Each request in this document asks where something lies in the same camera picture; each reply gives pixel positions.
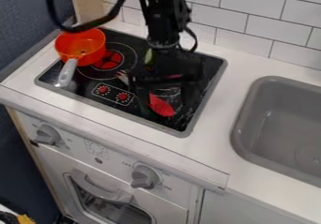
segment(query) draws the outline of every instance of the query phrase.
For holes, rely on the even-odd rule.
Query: white cabinet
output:
[[[238,196],[206,191],[200,224],[303,224]]]

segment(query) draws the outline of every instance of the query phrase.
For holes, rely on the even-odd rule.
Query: red spatula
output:
[[[176,114],[173,107],[166,101],[160,99],[159,97],[156,97],[153,94],[149,94],[149,99],[149,107],[158,115],[164,117],[171,117]]]

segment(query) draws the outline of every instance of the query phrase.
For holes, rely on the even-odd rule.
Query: oven handle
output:
[[[79,187],[81,187],[86,192],[106,200],[107,202],[119,202],[119,203],[125,203],[128,204],[131,202],[133,196],[124,190],[117,190],[116,192],[111,192],[104,190],[100,187],[96,187],[95,185],[91,184],[89,177],[77,170],[73,169],[70,174],[70,178],[75,184],[77,184]]]

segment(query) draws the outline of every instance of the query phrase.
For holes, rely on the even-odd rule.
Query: gray sink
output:
[[[321,187],[321,88],[281,77],[257,80],[231,143],[254,164]]]

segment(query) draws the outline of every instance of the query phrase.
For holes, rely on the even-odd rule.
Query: oven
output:
[[[68,217],[80,224],[197,223],[199,187],[42,120],[19,116]],[[49,136],[57,142],[46,144]]]

